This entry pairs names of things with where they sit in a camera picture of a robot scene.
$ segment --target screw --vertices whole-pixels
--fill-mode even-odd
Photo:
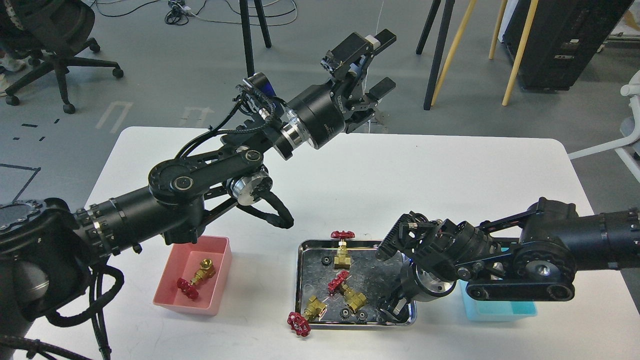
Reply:
[[[188,176],[180,176],[174,182],[178,190],[188,190],[193,186],[193,179]]]
[[[549,267],[545,265],[536,267],[536,272],[542,276],[549,276],[551,274],[551,270],[549,270]]]
[[[469,269],[465,268],[464,266],[459,267],[457,271],[458,271],[457,272],[458,277],[460,279],[463,279],[463,280],[471,279],[471,273],[469,272]]]
[[[482,261],[478,261],[474,264],[471,270],[475,273],[478,273],[480,270],[484,269],[484,263]]]
[[[245,158],[249,161],[260,160],[260,153],[255,150],[249,150],[246,152]]]

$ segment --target metal tray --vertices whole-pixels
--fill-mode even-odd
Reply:
[[[315,295],[327,304],[322,318],[310,322],[312,329],[340,328],[363,329],[366,327],[410,325],[416,317],[415,303],[410,302],[409,319],[406,322],[388,322],[381,317],[376,308],[378,299],[390,291],[389,287],[406,261],[397,253],[391,259],[381,262],[376,259],[376,249],[380,240],[347,240],[351,268],[347,284],[367,297],[367,304],[358,311],[364,311],[365,320],[359,320],[357,314],[341,317],[342,309],[347,305],[340,294],[329,296],[328,283],[343,269],[333,269],[333,257],[338,249],[338,240],[307,240],[298,248],[298,274],[296,276],[296,312],[301,313],[307,306],[308,299]],[[329,256],[332,262],[324,266],[322,258]]]

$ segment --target person's foot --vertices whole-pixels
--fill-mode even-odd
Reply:
[[[11,58],[7,54],[4,54],[4,56],[0,58],[0,65],[2,65],[7,71],[12,72],[21,71],[27,66],[24,61]]]
[[[9,84],[9,81],[4,77],[4,74],[0,74],[0,97],[2,96],[6,96],[6,88],[8,88],[11,84]]]

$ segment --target pink plastic box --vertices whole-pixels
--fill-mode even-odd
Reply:
[[[177,281],[180,277],[191,280],[205,258],[213,261],[216,274],[198,284],[200,295],[191,300],[178,289]],[[201,236],[196,244],[174,244],[154,296],[154,305],[179,313],[209,316],[217,314],[230,266],[231,248],[228,238]]]

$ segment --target blue bin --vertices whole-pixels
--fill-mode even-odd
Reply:
[[[512,322],[536,316],[538,310],[533,301],[477,301],[467,295],[467,282],[459,280],[467,318],[480,322]]]

